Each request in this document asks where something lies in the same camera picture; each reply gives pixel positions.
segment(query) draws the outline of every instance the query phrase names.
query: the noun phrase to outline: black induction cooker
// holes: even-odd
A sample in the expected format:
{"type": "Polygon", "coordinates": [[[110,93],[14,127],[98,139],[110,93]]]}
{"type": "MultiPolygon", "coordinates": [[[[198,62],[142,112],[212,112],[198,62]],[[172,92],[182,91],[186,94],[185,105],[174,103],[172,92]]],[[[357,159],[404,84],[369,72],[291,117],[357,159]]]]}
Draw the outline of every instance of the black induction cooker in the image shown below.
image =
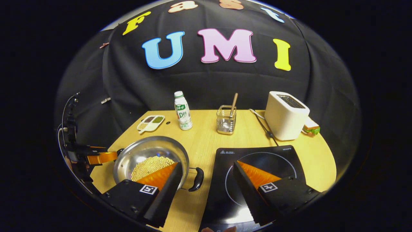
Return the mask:
{"type": "Polygon", "coordinates": [[[233,177],[233,163],[240,160],[280,178],[294,176],[306,183],[302,165],[291,145],[259,148],[219,148],[206,208],[199,232],[209,227],[215,232],[236,226],[236,232],[251,232],[260,226],[253,221],[249,208],[233,177]]]}

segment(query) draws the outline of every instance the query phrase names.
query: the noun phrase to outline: wooden table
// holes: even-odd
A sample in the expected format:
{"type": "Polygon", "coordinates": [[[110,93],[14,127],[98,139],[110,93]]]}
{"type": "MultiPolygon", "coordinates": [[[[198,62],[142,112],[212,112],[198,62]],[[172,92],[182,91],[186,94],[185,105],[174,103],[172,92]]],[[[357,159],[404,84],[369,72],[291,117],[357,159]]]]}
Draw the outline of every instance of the wooden table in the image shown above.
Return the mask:
{"type": "MultiPolygon", "coordinates": [[[[129,144],[149,136],[162,135],[173,138],[186,149],[190,167],[200,167],[204,171],[204,181],[199,190],[189,192],[177,191],[166,223],[161,231],[165,232],[197,232],[206,206],[210,188],[215,153],[218,148],[248,148],[248,147],[273,147],[276,146],[272,139],[268,139],[255,115],[249,110],[238,110],[234,134],[223,135],[216,131],[217,110],[191,110],[193,128],[183,131],[179,128],[174,111],[148,111],[127,129],[108,149],[117,151],[129,144]],[[154,132],[139,134],[137,125],[148,115],[164,115],[165,120],[154,132]]],[[[279,146],[292,145],[299,157],[308,186],[322,192],[329,189],[336,179],[336,165],[332,152],[321,134],[309,136],[300,133],[292,141],[278,141],[279,146]]],[[[113,186],[114,162],[96,166],[91,178],[100,192],[106,192],[113,186]]],[[[190,188],[196,171],[189,170],[189,175],[183,188],[190,188]]]]}

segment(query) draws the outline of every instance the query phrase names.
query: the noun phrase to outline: letter m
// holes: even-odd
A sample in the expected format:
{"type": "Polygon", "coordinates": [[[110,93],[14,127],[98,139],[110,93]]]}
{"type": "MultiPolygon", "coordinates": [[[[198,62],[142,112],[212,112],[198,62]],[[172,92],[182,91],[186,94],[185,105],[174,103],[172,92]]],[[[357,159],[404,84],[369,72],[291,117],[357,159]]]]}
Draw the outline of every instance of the letter m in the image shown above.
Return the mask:
{"type": "Polygon", "coordinates": [[[256,57],[253,56],[252,43],[250,41],[250,38],[253,35],[253,32],[251,31],[236,29],[233,31],[229,40],[214,28],[200,30],[197,34],[203,36],[205,49],[205,55],[201,58],[203,63],[214,63],[219,61],[219,57],[215,54],[215,48],[225,61],[230,59],[236,48],[237,53],[233,57],[234,60],[242,63],[256,62],[256,57]]]}

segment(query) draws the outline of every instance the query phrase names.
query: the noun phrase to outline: metal utensil holder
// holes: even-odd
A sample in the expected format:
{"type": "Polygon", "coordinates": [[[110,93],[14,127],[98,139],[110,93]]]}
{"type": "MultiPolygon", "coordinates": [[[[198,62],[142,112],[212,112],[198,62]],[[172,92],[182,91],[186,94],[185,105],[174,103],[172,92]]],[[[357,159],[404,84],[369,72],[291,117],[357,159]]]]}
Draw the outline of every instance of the metal utensil holder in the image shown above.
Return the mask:
{"type": "Polygon", "coordinates": [[[230,117],[231,105],[221,105],[216,112],[216,124],[218,126],[218,133],[225,135],[232,135],[234,126],[236,124],[236,107],[233,109],[232,117],[230,117]]]}

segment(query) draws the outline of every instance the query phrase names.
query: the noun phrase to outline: plastic bottle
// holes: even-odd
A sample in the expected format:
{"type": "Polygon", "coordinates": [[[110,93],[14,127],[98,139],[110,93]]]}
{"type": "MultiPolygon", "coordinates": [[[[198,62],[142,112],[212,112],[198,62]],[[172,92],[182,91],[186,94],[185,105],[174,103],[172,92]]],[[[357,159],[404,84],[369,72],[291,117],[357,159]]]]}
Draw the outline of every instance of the plastic bottle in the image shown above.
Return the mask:
{"type": "Polygon", "coordinates": [[[182,130],[192,128],[192,120],[190,119],[189,105],[182,91],[175,92],[175,110],[179,120],[179,126],[182,130]]]}

